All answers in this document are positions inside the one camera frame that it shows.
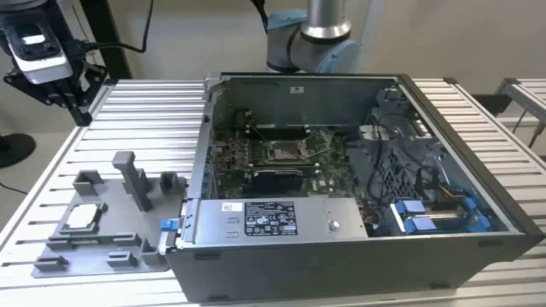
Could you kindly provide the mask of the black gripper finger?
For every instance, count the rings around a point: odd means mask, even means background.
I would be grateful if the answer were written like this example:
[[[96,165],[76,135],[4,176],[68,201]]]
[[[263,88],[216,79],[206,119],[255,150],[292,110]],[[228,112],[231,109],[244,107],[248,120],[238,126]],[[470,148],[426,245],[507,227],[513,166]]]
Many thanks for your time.
[[[33,84],[17,68],[12,68],[4,75],[4,82],[25,95],[32,97],[47,106],[57,105],[67,107],[67,99],[63,93],[64,79]]]
[[[63,79],[63,95],[67,110],[76,125],[89,125],[92,121],[88,109],[107,77],[104,66],[88,62],[73,62],[73,74]]]

